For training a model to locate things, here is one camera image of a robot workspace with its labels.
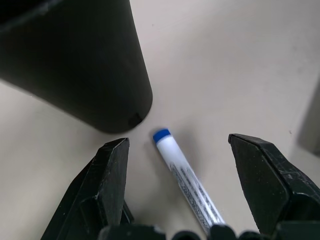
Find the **marker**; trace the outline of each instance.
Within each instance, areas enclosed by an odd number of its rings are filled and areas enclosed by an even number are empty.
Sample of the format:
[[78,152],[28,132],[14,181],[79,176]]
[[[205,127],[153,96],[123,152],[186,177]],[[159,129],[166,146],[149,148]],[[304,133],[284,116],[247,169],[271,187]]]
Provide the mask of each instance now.
[[225,224],[169,130],[164,128],[157,131],[153,140],[203,230],[209,234],[213,225]]

